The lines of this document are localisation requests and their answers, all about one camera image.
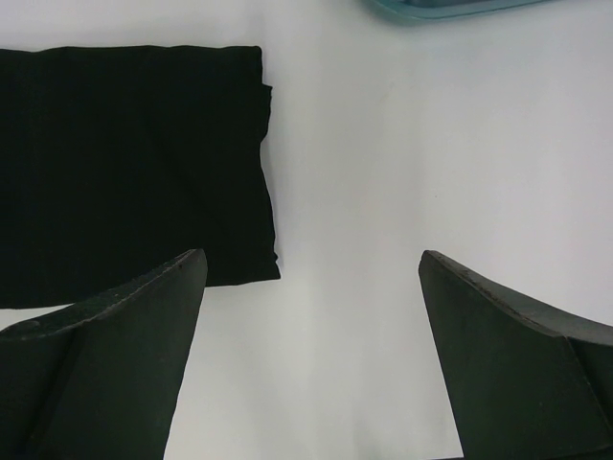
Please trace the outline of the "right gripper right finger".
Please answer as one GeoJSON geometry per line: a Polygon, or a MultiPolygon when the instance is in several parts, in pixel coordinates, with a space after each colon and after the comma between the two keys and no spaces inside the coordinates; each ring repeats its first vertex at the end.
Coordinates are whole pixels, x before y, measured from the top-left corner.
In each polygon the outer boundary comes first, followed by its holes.
{"type": "Polygon", "coordinates": [[[466,459],[608,459],[612,330],[427,250],[419,276],[466,459]]]}

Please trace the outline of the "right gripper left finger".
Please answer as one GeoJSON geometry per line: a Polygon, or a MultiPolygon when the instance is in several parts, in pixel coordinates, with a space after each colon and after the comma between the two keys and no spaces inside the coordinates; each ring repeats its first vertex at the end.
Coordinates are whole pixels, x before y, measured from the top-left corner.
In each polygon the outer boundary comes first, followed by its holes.
{"type": "Polygon", "coordinates": [[[4,329],[2,457],[162,458],[206,279],[191,250],[4,329]]]}

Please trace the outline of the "black t shirt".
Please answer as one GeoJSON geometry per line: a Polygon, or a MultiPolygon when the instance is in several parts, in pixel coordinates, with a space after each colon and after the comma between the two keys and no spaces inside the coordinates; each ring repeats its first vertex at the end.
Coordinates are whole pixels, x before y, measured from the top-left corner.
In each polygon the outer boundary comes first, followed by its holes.
{"type": "Polygon", "coordinates": [[[191,249],[277,280],[258,46],[1,53],[1,305],[71,304],[191,249]]]}

